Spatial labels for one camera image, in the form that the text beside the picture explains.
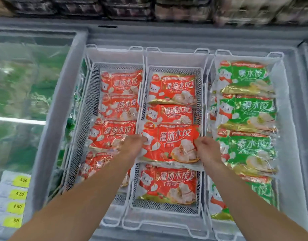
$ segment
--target price tag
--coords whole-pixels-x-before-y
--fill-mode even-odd
[[[23,214],[25,209],[25,203],[12,201],[8,203],[7,211],[14,214]]]
[[[30,181],[31,181],[30,177],[19,175],[19,176],[15,177],[15,179],[13,181],[13,185],[17,186],[17,187],[28,188]]]
[[[22,216],[9,216],[4,219],[3,226],[4,227],[14,227],[20,228],[22,226],[23,217]]]
[[[26,200],[28,190],[13,189],[10,191],[8,198]]]

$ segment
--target forearm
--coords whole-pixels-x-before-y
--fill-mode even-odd
[[[302,227],[260,198],[223,163],[210,162],[205,168],[246,240],[308,240]]]
[[[89,240],[129,167],[128,159],[118,154],[92,177],[53,199],[10,240]]]

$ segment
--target yellow price tag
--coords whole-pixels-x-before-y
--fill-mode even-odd
[[[19,200],[25,200],[27,197],[28,190],[17,190],[13,189],[10,193],[8,198],[11,199],[19,199]]]
[[[15,179],[13,181],[13,185],[17,186],[17,187],[28,188],[30,181],[31,181],[30,177],[19,175],[19,176],[15,177]]]
[[[23,217],[6,217],[3,226],[20,228],[22,226]]]
[[[16,201],[8,203],[7,206],[7,211],[15,214],[23,214],[24,209],[25,209],[25,203],[20,203]]]

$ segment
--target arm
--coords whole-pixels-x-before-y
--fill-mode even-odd
[[[248,241],[308,241],[308,232],[260,198],[221,161],[212,138],[195,142],[206,173],[212,178],[240,231]]]
[[[88,241],[100,225],[146,137],[132,135],[110,163],[72,190],[56,197],[9,241]]]

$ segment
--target hand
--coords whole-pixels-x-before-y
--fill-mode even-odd
[[[194,141],[204,166],[222,163],[220,144],[211,137],[199,137]]]
[[[137,155],[140,153],[140,150],[143,147],[143,144],[147,141],[147,137],[140,134],[130,135],[125,138],[120,154],[134,162]]]

